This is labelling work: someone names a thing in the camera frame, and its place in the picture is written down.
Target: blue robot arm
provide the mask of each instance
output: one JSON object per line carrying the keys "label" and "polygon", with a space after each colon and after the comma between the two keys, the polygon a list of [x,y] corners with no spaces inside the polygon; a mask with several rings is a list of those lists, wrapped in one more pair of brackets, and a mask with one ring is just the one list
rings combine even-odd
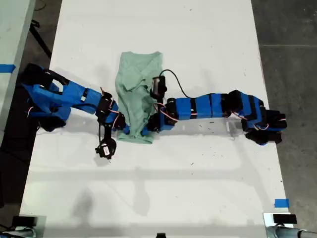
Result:
{"label": "blue robot arm", "polygon": [[[110,93],[99,93],[85,88],[49,69],[28,64],[22,73],[22,85],[28,91],[32,107],[28,116],[37,118],[46,131],[53,131],[66,125],[71,108],[76,108],[98,117],[99,131],[105,128],[104,138],[96,148],[101,157],[111,159],[116,142],[111,138],[112,130],[124,130],[129,133],[124,115],[118,112],[118,105]],[[53,80],[62,85],[60,90]]]}
{"label": "blue robot arm", "polygon": [[234,90],[228,94],[210,93],[197,98],[169,98],[162,103],[167,91],[165,77],[154,78],[151,96],[157,100],[157,113],[152,115],[141,134],[171,130],[180,120],[226,118],[231,114],[241,118],[246,137],[259,145],[281,142],[281,131],[287,127],[285,114],[266,110],[255,96]]}

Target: gray concrete floor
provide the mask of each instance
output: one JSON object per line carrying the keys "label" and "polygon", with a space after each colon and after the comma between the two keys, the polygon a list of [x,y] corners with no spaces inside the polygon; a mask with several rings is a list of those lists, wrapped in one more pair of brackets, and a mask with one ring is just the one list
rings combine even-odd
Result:
{"label": "gray concrete floor", "polygon": [[[39,32],[50,49],[61,0],[44,0],[34,12]],[[317,232],[317,1],[252,0],[269,105],[287,115],[288,128],[278,154],[290,211],[299,227]],[[37,8],[43,3],[38,0]],[[21,69],[28,62],[49,66],[49,59],[28,35]],[[18,214],[19,203],[0,209],[0,223]]]}

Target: white tabletop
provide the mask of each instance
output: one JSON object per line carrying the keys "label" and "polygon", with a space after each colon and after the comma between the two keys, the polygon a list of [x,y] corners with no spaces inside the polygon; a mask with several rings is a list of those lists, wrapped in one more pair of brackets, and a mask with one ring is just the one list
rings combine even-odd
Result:
{"label": "white tabletop", "polygon": [[35,0],[0,0],[0,64],[16,66],[13,73],[0,73],[0,145],[34,4]]}
{"label": "white tabletop", "polygon": [[[189,96],[238,89],[267,106],[250,0],[63,0],[50,69],[117,99],[125,51],[162,52]],[[166,76],[166,98],[182,97]],[[263,212],[287,211],[273,205],[285,198],[276,146],[230,136],[233,121],[118,141],[105,165],[96,116],[72,109],[65,128],[38,132],[21,214],[46,216],[45,237],[265,237]]]}

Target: black cable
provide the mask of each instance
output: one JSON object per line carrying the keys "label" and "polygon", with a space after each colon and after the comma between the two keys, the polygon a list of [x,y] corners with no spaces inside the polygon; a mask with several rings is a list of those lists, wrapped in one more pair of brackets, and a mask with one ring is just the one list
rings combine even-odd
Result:
{"label": "black cable", "polygon": [[4,225],[2,225],[2,224],[0,224],[0,227],[5,228],[6,230],[9,230],[9,229],[10,229],[10,227],[6,227],[6,226],[4,226]]}
{"label": "black cable", "polygon": [[100,130],[101,130],[101,123],[99,123],[99,128],[98,128],[98,137],[99,137],[99,145],[101,145],[101,132],[100,132]]}
{"label": "black cable", "polygon": [[186,97],[186,98],[191,98],[191,97],[188,97],[188,96],[186,95],[186,93],[184,92],[182,86],[180,85],[180,82],[179,82],[179,80],[178,80],[176,74],[175,74],[172,70],[170,70],[170,69],[164,69],[164,70],[159,74],[159,76],[162,76],[162,73],[164,73],[164,72],[166,72],[166,71],[171,72],[171,73],[175,76],[175,78],[176,78],[176,80],[177,80],[177,82],[178,82],[178,85],[179,85],[179,87],[180,87],[180,90],[182,90],[182,93],[185,95],[185,97]]}
{"label": "black cable", "polygon": [[7,150],[4,150],[4,149],[1,148],[1,147],[0,147],[0,152],[3,152],[4,154],[8,154],[9,156],[11,156],[11,157],[17,159],[18,161],[22,162],[26,167],[29,167],[29,166],[30,166],[30,165],[29,165],[26,161],[24,161],[22,158],[20,158],[20,157],[14,155],[13,153],[11,153],[11,152],[9,152],[9,151],[7,151]]}
{"label": "black cable", "polygon": [[44,5],[38,9],[34,9],[34,11],[41,11],[46,7],[46,3],[43,0],[40,0],[42,3],[44,3]]}

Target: red wire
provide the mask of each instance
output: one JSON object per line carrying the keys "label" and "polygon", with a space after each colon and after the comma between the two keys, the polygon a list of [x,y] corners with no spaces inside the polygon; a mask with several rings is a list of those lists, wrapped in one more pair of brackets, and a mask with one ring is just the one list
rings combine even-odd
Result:
{"label": "red wire", "polygon": [[232,112],[234,115],[236,115],[237,117],[239,117],[240,119],[244,119],[244,120],[246,120],[246,118],[245,117],[243,117],[243,116],[240,116],[239,114],[237,114],[237,113],[235,113],[235,112]]}
{"label": "red wire", "polygon": [[114,110],[111,110],[111,109],[108,109],[109,111],[111,111],[112,113],[117,113],[119,114],[120,112],[117,112],[117,111],[114,111]]}
{"label": "red wire", "polygon": [[114,124],[115,124],[115,122],[117,121],[118,117],[119,117],[119,114],[118,114],[117,117],[114,119],[114,122],[113,122],[113,125],[112,125],[112,129],[114,128]]}
{"label": "red wire", "polygon": [[[154,106],[154,108],[156,109],[156,111],[158,112],[158,111],[159,111],[158,108],[157,108],[155,105],[153,105],[153,106]],[[168,118],[170,118],[170,119],[172,119],[172,120],[174,120],[174,121],[178,121],[177,119],[172,118],[170,115],[168,115],[168,114],[166,114],[165,112],[163,112],[162,109],[160,110],[160,112],[163,113],[163,114],[164,114],[165,116],[167,116]]]}

